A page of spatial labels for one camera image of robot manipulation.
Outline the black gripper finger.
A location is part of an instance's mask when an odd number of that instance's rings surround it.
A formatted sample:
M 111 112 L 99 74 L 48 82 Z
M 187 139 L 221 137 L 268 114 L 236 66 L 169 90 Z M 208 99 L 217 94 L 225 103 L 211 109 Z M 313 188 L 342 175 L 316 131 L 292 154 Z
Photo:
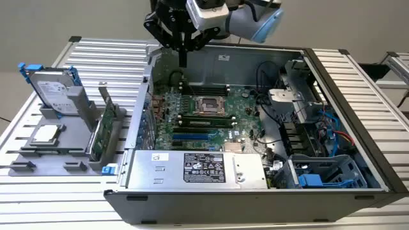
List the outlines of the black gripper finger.
M 144 27 L 152 34 L 155 39 L 165 48 L 171 48 L 179 52 L 179 66 L 183 67 L 183 39 L 181 32 L 177 28 L 176 18 L 169 17 L 167 28 L 172 33 L 168 33 L 160 25 L 160 18 L 156 14 L 148 14 L 144 21 Z
M 192 38 L 192 33 L 184 34 L 183 67 L 187 67 L 188 64 L 188 52 L 200 50 L 219 33 L 220 28 L 213 27 L 200 32 L 200 34 L 195 38 Z

